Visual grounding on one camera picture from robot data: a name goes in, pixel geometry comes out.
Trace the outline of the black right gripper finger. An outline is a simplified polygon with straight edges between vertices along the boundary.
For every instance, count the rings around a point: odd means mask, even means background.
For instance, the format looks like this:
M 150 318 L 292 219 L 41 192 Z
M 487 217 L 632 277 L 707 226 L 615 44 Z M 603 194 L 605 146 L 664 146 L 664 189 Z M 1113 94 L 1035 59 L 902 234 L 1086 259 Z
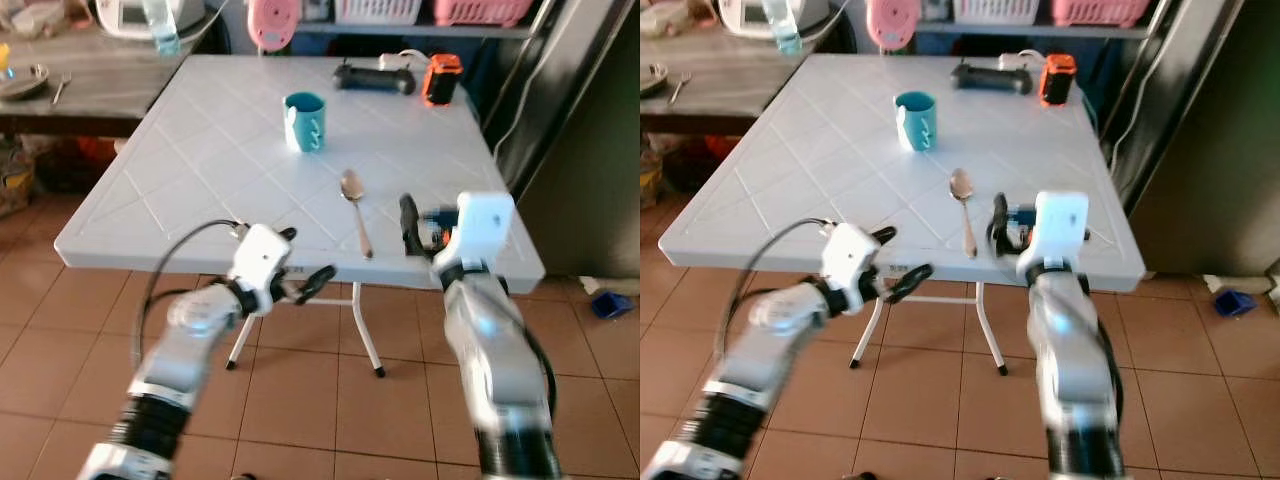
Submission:
M 987 241 L 993 256 L 1015 255 L 1009 234 L 1009 202 L 1004 192 L 995 196 L 993 215 L 987 227 Z
M 411 195 L 403 193 L 399 197 L 399 230 L 406 256 L 428 256 L 420 237 L 419 220 L 420 215 L 416 202 Z

